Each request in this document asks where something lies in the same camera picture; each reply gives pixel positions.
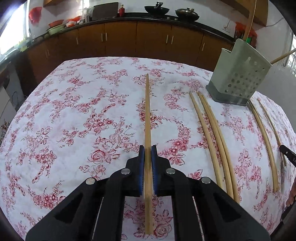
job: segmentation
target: red plastic bag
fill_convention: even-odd
[[[41,9],[42,7],[32,8],[29,12],[29,19],[32,25],[37,25],[41,18]]]

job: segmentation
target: metal pot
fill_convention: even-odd
[[[145,6],[145,10],[152,15],[165,15],[169,9],[161,7],[163,2],[157,2],[155,6]]]
[[[180,20],[185,20],[189,22],[194,22],[199,19],[198,14],[194,11],[194,8],[180,8],[175,11],[176,15]]]

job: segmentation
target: silver bolt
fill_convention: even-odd
[[[168,168],[167,170],[166,170],[166,173],[167,174],[175,174],[175,169],[173,169],[173,168]]]
[[[203,178],[201,179],[201,181],[202,181],[202,183],[204,183],[204,184],[209,184],[209,183],[211,182],[211,179],[208,178],[208,177],[203,177]]]
[[[123,175],[130,174],[130,172],[131,172],[131,170],[128,169],[128,168],[123,168],[123,169],[121,170],[121,174],[123,174]]]
[[[95,183],[95,181],[96,180],[94,178],[90,177],[85,182],[87,185],[93,185]]]

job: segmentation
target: table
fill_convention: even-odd
[[[281,167],[275,135],[257,98],[281,142],[295,150],[295,133],[281,107],[258,92],[252,97],[275,156],[280,191],[273,193],[268,155],[255,118],[247,107],[210,98],[205,86],[211,72],[169,61],[104,57],[62,63],[31,93],[9,126],[0,148],[0,207],[20,236],[25,238],[85,179],[107,178],[137,156],[144,144],[147,73],[151,138],[159,155],[188,177],[208,176],[215,181],[207,142],[188,94],[201,91],[230,151],[241,206],[269,233],[276,228],[295,168],[289,161]],[[149,236],[144,232],[143,200],[127,197],[122,239],[174,240],[170,197],[154,196],[153,210],[155,230]]]

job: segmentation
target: brown cabinet door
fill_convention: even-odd
[[[103,23],[81,27],[78,32],[83,58],[106,56]]]
[[[62,62],[62,56],[59,52],[59,39],[58,37],[52,37],[45,41],[46,52],[48,57],[48,66],[50,71],[53,71],[56,67],[58,67]]]
[[[105,23],[106,56],[134,57],[137,22]]]
[[[202,37],[203,33],[172,26],[168,39],[168,60],[194,66]]]
[[[58,37],[62,61],[83,57],[83,43],[79,39],[78,29],[59,34]]]
[[[231,44],[221,39],[209,35],[204,35],[200,46],[196,66],[201,69],[214,71],[221,54],[221,48],[229,50],[231,48]]]
[[[35,80],[39,84],[50,72],[48,67],[48,56],[45,42],[33,46],[27,50],[28,59],[30,61]]]
[[[162,23],[138,22],[136,56],[168,60],[167,45],[172,26]]]

